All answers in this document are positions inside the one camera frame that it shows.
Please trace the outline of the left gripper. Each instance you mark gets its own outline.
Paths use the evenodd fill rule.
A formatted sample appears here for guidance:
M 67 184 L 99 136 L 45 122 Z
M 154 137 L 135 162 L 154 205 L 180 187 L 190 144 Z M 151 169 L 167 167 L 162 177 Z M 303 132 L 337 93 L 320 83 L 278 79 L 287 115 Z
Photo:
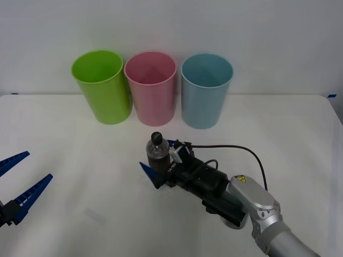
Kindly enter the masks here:
M 25 151 L 0 161 L 0 175 L 6 174 L 29 155 L 30 153 Z M 48 186 L 52 178 L 53 175 L 48 174 L 20 196 L 6 203 L 5 212 L 4 204 L 0 201 L 0 227 L 4 224 L 7 224 L 8 226 L 11 224 L 18 225 L 28 214 L 29 209 Z

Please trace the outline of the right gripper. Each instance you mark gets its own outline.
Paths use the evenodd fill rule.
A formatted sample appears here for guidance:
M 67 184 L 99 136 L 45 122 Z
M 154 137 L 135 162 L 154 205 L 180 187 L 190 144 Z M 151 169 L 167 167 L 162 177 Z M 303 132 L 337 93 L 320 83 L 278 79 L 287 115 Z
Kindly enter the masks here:
M 180 144 L 177 139 L 167 141 L 170 147 Z M 210 166 L 210 163 L 218 164 L 218 161 L 203 162 L 189 153 L 180 153 L 178 157 L 181 162 L 174 161 L 165 172 L 155 171 L 142 162 L 139 165 L 156 189 L 163 185 L 178 186 L 200 199 L 230 199 L 226 191 L 229 184 L 227 175 Z

